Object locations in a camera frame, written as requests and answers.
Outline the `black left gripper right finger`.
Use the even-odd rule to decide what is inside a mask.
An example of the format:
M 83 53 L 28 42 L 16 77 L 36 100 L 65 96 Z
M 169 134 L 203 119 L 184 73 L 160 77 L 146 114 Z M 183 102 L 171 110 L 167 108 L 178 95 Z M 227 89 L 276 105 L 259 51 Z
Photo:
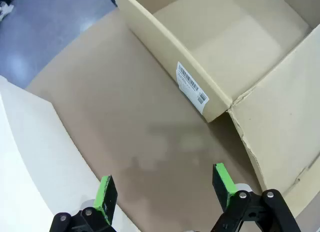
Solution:
M 300 228 L 276 189 L 261 195 L 236 187 L 223 163 L 212 168 L 212 185 L 223 213 L 212 231 L 240 231 L 245 221 L 256 223 L 260 231 L 300 231 Z

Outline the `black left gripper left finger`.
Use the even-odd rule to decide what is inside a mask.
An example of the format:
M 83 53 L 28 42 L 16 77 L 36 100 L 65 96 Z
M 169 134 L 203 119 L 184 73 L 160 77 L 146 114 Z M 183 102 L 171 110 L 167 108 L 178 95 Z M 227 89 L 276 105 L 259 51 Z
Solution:
M 112 226 L 118 193 L 111 175 L 103 176 L 93 206 L 79 210 L 77 214 L 57 213 L 50 232 L 115 231 Z

